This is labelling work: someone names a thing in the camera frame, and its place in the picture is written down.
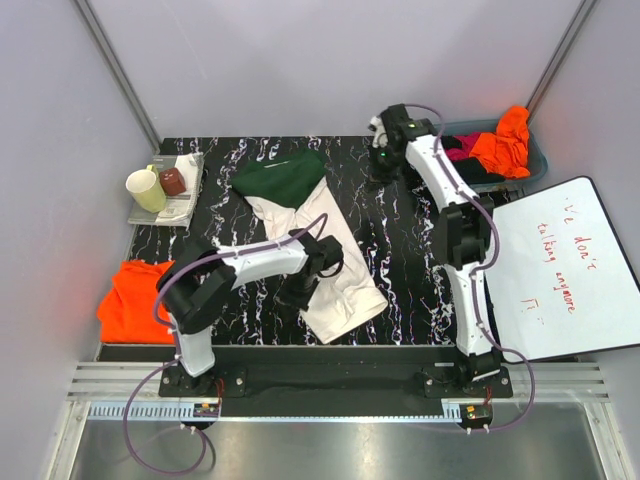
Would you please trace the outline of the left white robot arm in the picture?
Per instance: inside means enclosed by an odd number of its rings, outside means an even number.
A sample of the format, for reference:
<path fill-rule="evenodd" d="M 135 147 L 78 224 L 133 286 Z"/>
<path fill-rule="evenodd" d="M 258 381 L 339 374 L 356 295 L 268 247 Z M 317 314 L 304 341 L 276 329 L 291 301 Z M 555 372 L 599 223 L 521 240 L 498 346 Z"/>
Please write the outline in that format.
<path fill-rule="evenodd" d="M 323 279 L 342 270 L 344 253 L 332 235 L 319 239 L 294 229 L 274 241 L 240 247 L 194 244 L 156 284 L 153 311 L 169 314 L 167 324 L 176 344 L 176 360 L 183 367 L 181 384 L 196 396 L 215 386 L 215 354 L 211 330 L 230 295 L 246 284 L 283 276 L 276 301 L 306 313 Z"/>

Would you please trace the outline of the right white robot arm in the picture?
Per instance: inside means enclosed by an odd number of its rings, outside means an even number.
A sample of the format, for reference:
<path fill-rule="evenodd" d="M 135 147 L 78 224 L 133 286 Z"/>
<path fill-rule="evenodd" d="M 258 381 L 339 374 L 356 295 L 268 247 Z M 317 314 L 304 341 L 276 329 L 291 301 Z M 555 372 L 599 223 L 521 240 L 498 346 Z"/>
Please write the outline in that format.
<path fill-rule="evenodd" d="M 405 104 L 387 107 L 371 118 L 370 177 L 387 185 L 404 165 L 420 176 L 438 210 L 432 254 L 444 267 L 456 315 L 458 359 L 454 384 L 466 396 L 486 389 L 500 372 L 501 354 L 491 334 L 484 272 L 499 250 L 494 203 L 463 180 L 442 144 L 444 128 L 413 119 Z"/>

